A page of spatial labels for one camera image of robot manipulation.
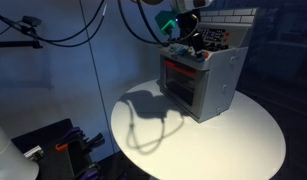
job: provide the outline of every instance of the dark floor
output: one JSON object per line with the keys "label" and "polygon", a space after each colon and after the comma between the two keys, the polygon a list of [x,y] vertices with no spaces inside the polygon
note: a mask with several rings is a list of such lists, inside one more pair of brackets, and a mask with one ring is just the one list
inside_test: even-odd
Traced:
{"label": "dark floor", "polygon": [[[304,91],[287,91],[287,88],[282,88],[282,93],[282,89],[274,87],[275,83],[272,86],[266,84],[265,89],[261,89],[263,84],[251,84],[245,80],[240,83],[238,90],[257,101],[275,118],[286,140],[285,161],[272,180],[307,180],[307,98],[294,98],[307,95],[303,94]],[[149,179],[148,174],[137,168],[121,152],[104,159],[100,164],[109,180],[123,179],[118,178],[123,173],[126,176],[122,177],[128,180]]]}

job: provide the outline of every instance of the oven door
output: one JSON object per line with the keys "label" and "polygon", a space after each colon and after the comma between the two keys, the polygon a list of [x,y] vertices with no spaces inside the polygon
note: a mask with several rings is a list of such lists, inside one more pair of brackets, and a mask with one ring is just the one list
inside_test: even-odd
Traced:
{"label": "oven door", "polygon": [[199,119],[208,71],[199,71],[169,59],[161,60],[161,92]]}

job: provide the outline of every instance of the white round table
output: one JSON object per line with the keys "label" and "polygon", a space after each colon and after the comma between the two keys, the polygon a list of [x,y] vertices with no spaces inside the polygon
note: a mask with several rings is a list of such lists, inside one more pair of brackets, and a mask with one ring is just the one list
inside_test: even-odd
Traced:
{"label": "white round table", "polygon": [[164,97],[154,81],[126,92],[111,127],[123,153],[162,180],[264,180],[282,166],[283,133],[272,116],[235,92],[229,110],[197,123]]}

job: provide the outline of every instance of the oven window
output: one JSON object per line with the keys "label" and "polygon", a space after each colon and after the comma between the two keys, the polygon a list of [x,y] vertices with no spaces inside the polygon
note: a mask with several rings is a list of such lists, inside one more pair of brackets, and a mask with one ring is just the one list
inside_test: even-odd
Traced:
{"label": "oven window", "polygon": [[194,98],[194,90],[196,87],[196,80],[192,74],[195,71],[184,69],[177,69],[166,66],[166,88],[173,94],[177,95],[188,105],[192,106]]}

